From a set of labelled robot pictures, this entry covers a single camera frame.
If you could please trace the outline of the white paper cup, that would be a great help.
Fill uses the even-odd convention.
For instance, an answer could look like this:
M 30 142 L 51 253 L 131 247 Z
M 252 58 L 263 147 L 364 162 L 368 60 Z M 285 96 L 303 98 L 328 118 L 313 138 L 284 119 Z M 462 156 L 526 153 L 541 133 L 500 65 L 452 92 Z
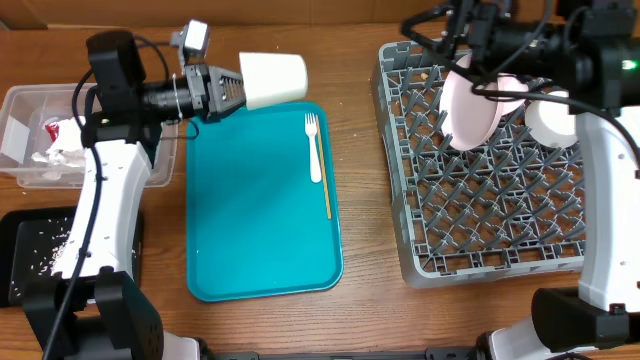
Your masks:
M 291 102 L 306 96 L 308 75 L 301 55 L 240 52 L 239 61 L 248 110 Z

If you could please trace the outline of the large pink plate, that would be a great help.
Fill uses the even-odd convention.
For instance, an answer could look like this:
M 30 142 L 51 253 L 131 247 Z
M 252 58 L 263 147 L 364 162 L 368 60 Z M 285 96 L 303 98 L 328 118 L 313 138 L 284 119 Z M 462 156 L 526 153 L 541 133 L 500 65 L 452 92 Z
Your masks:
M 440 111 L 446 112 L 441 130 L 451 135 L 450 146 L 467 151 L 483 144 L 494 133 L 503 105 L 471 92 L 472 82 L 450 71 L 440 97 Z

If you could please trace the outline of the white bowl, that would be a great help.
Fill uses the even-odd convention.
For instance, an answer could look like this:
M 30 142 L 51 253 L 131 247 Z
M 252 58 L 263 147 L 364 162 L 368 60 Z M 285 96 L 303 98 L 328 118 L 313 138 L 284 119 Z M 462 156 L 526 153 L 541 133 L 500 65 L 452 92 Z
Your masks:
M 534 100 L 526 109 L 525 124 L 531 137 L 545 147 L 567 148 L 578 141 L 576 116 L 566 104 Z

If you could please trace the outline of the white napkin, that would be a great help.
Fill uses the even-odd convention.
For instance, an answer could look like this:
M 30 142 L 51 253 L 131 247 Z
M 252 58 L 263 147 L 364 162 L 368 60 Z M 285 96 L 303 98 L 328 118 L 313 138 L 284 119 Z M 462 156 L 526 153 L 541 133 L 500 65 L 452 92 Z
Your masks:
M 50 118 L 43 125 L 43 129 L 46 124 L 53 122 L 57 122 L 59 125 L 57 140 L 52 142 L 44 154 L 33 153 L 31 159 L 52 166 L 84 167 L 85 150 L 81 142 L 81 129 L 76 119 L 74 117 L 69 119 Z

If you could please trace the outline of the red snack wrapper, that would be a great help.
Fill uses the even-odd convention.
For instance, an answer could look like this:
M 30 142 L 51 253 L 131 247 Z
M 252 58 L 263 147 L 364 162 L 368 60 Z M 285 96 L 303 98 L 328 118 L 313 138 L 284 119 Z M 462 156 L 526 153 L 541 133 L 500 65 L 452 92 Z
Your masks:
M 49 123 L 44 126 L 44 129 L 49 134 L 51 141 L 55 142 L 59 136 L 59 125 L 57 122 Z

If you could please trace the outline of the grey dishwasher rack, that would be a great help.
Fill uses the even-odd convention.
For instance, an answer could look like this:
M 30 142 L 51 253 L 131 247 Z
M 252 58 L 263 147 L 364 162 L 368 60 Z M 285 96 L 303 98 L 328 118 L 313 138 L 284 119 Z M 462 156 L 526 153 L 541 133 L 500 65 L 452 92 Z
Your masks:
M 527 104 L 507 102 L 490 137 L 460 151 L 441 109 L 446 75 L 419 45 L 392 42 L 371 81 L 404 281 L 437 288 L 580 271 L 594 198 L 586 177 L 611 179 L 601 195 L 615 216 L 639 206 L 638 179 L 622 175 L 639 169 L 638 112 L 625 108 L 618 127 L 587 117 L 586 147 L 551 148 L 533 138 Z

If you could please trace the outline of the rice and peanut scraps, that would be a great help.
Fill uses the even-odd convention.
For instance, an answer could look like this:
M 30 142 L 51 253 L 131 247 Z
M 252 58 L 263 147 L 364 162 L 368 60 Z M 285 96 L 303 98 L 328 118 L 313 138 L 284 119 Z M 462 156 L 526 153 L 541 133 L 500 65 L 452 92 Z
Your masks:
M 18 226 L 10 299 L 17 302 L 29 282 L 54 273 L 72 227 L 70 217 L 24 221 Z

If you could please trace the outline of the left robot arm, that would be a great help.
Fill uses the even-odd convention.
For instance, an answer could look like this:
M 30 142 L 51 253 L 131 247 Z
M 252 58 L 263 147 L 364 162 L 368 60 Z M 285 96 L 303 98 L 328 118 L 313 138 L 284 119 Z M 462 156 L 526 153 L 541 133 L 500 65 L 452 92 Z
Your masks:
M 53 275 L 25 289 L 22 306 L 47 359 L 206 359 L 199 339 L 166 332 L 134 281 L 142 192 L 167 122 L 217 121 L 246 102 L 239 73 L 205 62 L 206 24 L 173 34 L 181 71 L 148 82 L 126 30 L 91 36 L 90 68 L 71 99 L 85 170 L 71 234 Z

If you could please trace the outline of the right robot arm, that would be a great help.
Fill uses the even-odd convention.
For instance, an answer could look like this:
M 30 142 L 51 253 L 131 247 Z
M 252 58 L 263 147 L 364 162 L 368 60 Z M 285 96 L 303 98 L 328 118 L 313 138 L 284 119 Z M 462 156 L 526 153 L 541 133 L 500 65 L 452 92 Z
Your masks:
M 403 21 L 401 33 L 471 82 L 474 94 L 513 101 L 490 88 L 500 74 L 542 77 L 564 90 L 577 118 L 586 200 L 586 252 L 572 288 L 541 288 L 531 314 L 481 335 L 472 359 L 584 359 L 639 340 L 638 15 L 630 1 L 547 2 L 563 18 L 516 23 L 506 6 L 446 1 Z

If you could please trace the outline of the white plastic fork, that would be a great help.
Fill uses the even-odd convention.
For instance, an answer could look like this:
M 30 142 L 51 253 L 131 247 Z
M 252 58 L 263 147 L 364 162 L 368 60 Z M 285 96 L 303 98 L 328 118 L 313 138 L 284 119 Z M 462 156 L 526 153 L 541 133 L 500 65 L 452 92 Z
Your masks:
M 319 183 L 322 181 L 320 160 L 317 148 L 317 116 L 312 113 L 305 115 L 305 133 L 309 140 L 309 154 L 310 154 L 310 178 L 313 183 Z

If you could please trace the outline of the wooden chopstick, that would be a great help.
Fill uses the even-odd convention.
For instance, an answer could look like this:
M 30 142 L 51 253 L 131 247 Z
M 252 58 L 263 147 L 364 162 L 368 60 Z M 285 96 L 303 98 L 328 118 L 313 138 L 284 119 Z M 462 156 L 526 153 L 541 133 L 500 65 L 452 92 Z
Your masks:
M 320 122 L 319 122 L 319 117 L 317 114 L 313 115 L 313 120 L 316 124 L 316 130 L 317 130 L 317 148 L 318 148 L 318 152 L 319 152 L 319 161 L 320 161 L 320 169 L 321 169 L 321 176 L 322 176 L 322 181 L 323 181 L 323 189 L 324 189 L 324 195 L 325 195 L 325 205 L 326 205 L 326 211 L 327 211 L 327 218 L 329 220 L 332 219 L 332 212 L 331 212 L 331 203 L 330 203 L 330 195 L 329 195 L 329 191 L 328 191 L 328 183 L 327 183 L 327 176 L 326 176 L 326 167 L 325 167 L 325 161 L 324 161 L 324 151 L 323 151 L 323 143 L 322 143 L 322 133 L 320 130 Z

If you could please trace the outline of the teal plastic tray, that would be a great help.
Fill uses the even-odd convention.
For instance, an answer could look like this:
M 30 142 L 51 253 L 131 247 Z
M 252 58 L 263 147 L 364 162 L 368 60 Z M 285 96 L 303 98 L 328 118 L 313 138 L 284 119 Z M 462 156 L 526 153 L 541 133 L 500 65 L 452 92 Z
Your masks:
M 317 114 L 323 181 L 310 178 L 305 115 Z M 186 279 L 203 302 L 324 291 L 344 270 L 327 116 L 311 102 L 239 109 L 186 150 Z

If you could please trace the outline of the clear plastic bin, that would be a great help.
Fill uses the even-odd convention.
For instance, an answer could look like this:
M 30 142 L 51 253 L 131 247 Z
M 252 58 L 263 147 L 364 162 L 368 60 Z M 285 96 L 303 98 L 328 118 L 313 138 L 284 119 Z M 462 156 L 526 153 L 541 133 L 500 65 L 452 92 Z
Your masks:
M 72 117 L 76 85 L 41 84 L 10 88 L 1 107 L 1 171 L 24 188 L 74 189 L 82 186 L 84 169 L 37 162 L 53 144 L 45 126 Z

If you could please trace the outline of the black plastic tray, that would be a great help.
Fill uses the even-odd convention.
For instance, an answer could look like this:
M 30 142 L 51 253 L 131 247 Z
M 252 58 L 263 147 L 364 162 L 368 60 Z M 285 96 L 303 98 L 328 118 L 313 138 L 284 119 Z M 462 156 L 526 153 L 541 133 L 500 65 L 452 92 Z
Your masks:
M 1 306 L 20 307 L 30 283 L 54 273 L 76 208 L 15 210 L 1 218 Z

